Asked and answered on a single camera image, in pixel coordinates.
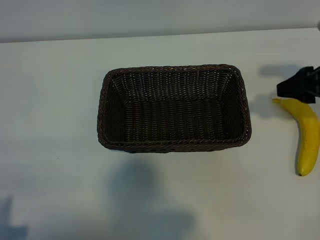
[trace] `yellow banana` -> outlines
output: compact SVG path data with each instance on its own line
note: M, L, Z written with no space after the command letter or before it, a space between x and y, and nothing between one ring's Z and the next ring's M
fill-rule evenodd
M314 168L320 145L320 127L316 113L311 107L294 98L274 98L298 122L300 127L300 149L297 162L299 176L308 175Z

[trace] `white tabletop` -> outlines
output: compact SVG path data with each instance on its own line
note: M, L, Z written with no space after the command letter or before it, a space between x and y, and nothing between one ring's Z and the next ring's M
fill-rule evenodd
M271 98L299 68L318 66L319 43L309 28L0 44L0 197L13 199L0 225L27 227L28 240L318 240L320 163L295 175L297 124ZM108 71L202 64L240 69L246 145L167 154L100 145Z

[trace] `brown wicker basket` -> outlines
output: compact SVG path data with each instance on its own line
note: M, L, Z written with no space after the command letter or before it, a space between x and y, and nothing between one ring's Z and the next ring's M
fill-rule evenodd
M129 153L215 151L251 136L244 81L231 65L120 68L104 78L99 142Z

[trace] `white wall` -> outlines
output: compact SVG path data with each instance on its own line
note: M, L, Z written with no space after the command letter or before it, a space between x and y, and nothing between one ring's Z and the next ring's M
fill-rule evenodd
M312 27L319 0L0 0L0 42Z

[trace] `black plastic object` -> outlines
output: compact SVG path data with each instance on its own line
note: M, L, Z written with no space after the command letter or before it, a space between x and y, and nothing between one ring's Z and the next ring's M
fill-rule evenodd
M320 67L301 68L294 76L276 86L279 97L298 99L306 104L315 104L320 97Z

